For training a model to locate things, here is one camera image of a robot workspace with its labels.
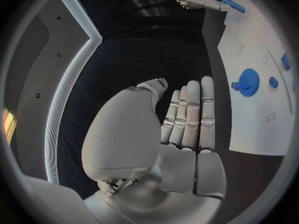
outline blue handle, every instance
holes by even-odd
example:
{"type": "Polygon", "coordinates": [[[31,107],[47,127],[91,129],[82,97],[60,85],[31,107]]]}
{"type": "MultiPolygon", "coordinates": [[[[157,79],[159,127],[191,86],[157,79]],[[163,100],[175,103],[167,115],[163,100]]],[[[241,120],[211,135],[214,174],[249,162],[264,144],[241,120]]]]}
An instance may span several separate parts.
{"type": "Polygon", "coordinates": [[[232,8],[234,8],[235,10],[240,11],[241,13],[245,13],[245,11],[246,11],[246,9],[243,6],[238,5],[237,3],[235,3],[231,0],[222,0],[222,3],[229,4],[232,8]]]}

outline blue object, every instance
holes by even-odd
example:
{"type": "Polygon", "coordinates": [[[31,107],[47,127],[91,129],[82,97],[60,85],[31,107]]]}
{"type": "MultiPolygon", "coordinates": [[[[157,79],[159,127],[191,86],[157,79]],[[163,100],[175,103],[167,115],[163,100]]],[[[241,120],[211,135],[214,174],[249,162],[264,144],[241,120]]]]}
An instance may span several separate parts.
{"type": "Polygon", "coordinates": [[[288,59],[287,59],[287,55],[284,54],[281,58],[282,62],[283,62],[283,65],[285,67],[285,69],[288,71],[290,69],[290,65],[289,65],[289,62],[288,62],[288,59]]]}
{"type": "Polygon", "coordinates": [[[240,76],[239,89],[242,95],[252,96],[258,91],[260,86],[260,77],[253,69],[246,69],[240,76]]]}
{"type": "Polygon", "coordinates": [[[233,9],[238,10],[241,13],[246,12],[246,9],[243,6],[233,2],[231,0],[222,0],[222,3],[229,4],[233,9]]]}
{"type": "Polygon", "coordinates": [[[270,79],[269,79],[269,84],[273,88],[277,88],[277,86],[278,86],[278,80],[276,80],[273,76],[271,76],[270,79]]]}
{"type": "Polygon", "coordinates": [[[238,90],[239,90],[239,83],[238,83],[238,82],[233,82],[233,83],[232,83],[232,88],[233,88],[234,90],[238,91],[238,90]]]}

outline blue toy part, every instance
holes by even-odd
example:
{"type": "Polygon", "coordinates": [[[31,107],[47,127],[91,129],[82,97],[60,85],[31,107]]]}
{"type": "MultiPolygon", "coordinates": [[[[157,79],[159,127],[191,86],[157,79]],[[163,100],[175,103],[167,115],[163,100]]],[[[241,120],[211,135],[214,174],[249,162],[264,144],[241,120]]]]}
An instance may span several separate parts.
{"type": "Polygon", "coordinates": [[[246,12],[246,9],[243,6],[233,2],[231,0],[222,0],[222,3],[229,4],[233,9],[238,10],[241,13],[246,12]]]}
{"type": "Polygon", "coordinates": [[[258,91],[259,86],[259,74],[253,69],[244,70],[239,79],[239,89],[241,94],[250,97],[258,91]]]}
{"type": "Polygon", "coordinates": [[[277,86],[278,86],[278,80],[276,80],[273,76],[271,76],[270,79],[269,79],[269,84],[273,88],[277,88],[277,86]]]}
{"type": "Polygon", "coordinates": [[[283,65],[285,67],[285,69],[288,71],[290,69],[290,65],[289,65],[289,62],[288,62],[288,59],[287,59],[287,55],[284,54],[281,58],[282,62],[283,62],[283,65]]]}
{"type": "Polygon", "coordinates": [[[238,83],[238,82],[233,82],[233,83],[232,83],[232,88],[233,88],[234,90],[238,91],[238,90],[239,90],[239,83],[238,83]]]}

